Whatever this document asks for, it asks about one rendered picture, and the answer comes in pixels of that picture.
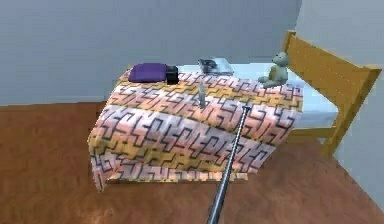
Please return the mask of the wooden bed with white mattress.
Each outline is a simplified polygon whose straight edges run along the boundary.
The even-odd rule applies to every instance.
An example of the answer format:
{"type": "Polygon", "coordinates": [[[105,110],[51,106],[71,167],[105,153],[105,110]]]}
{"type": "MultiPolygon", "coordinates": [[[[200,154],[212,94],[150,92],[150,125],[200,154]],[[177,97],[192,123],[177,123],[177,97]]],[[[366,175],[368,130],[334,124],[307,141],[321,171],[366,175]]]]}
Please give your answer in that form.
{"type": "MultiPolygon", "coordinates": [[[[330,156],[381,70],[348,62],[299,38],[293,31],[287,33],[283,50],[290,58],[291,79],[287,84],[302,86],[304,98],[301,118],[284,141],[294,136],[321,138],[322,151],[330,156]]],[[[247,71],[212,76],[235,76],[258,82],[247,71]]]]}

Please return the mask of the grey-green teddy bear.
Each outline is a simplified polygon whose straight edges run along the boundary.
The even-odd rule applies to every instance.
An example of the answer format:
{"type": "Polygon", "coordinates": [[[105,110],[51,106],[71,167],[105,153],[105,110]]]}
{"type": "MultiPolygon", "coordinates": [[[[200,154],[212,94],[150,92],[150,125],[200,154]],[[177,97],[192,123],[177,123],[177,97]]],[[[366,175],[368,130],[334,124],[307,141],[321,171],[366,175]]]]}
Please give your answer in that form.
{"type": "Polygon", "coordinates": [[[267,76],[258,78],[258,82],[265,89],[284,85],[288,80],[289,56],[285,52],[277,53],[273,59],[273,66],[267,76]]]}

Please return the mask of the grey book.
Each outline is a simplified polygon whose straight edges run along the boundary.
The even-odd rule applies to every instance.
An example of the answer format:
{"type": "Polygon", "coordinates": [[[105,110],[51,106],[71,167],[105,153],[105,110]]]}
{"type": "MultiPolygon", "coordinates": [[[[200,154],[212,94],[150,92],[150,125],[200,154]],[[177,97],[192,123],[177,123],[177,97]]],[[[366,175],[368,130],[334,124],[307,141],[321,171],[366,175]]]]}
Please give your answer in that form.
{"type": "Polygon", "coordinates": [[[234,73],[226,58],[200,58],[198,64],[203,74],[232,75],[234,73]]]}

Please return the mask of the orange pink patterned blanket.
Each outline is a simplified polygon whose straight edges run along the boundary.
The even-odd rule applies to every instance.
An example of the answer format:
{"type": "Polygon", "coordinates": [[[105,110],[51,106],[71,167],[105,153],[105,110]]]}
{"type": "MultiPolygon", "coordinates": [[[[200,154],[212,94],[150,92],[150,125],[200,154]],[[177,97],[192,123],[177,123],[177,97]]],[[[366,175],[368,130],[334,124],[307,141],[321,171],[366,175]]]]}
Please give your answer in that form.
{"type": "Polygon", "coordinates": [[[88,138],[97,190],[113,180],[218,181],[251,105],[231,177],[257,172],[299,122],[303,88],[182,72],[176,85],[134,83],[124,72],[88,138]]]}

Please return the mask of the small black box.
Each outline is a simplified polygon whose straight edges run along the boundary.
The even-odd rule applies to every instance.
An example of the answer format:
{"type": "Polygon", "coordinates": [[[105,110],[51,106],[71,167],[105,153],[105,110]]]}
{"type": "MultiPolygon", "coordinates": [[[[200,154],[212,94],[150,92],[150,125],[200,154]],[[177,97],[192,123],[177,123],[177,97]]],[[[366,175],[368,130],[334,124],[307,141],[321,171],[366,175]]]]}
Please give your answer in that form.
{"type": "Polygon", "coordinates": [[[166,82],[168,85],[175,85],[179,82],[179,72],[177,66],[168,66],[166,69],[166,82]]]}

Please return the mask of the purple cushion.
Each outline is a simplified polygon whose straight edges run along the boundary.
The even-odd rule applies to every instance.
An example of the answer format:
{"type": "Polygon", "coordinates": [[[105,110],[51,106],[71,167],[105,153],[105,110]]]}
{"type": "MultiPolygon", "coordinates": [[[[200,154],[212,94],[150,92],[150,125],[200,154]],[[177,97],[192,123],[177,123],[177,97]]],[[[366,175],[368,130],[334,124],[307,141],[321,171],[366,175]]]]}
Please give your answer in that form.
{"type": "Polygon", "coordinates": [[[167,65],[161,63],[136,64],[128,80],[135,83],[162,82],[166,79],[167,65]]]}

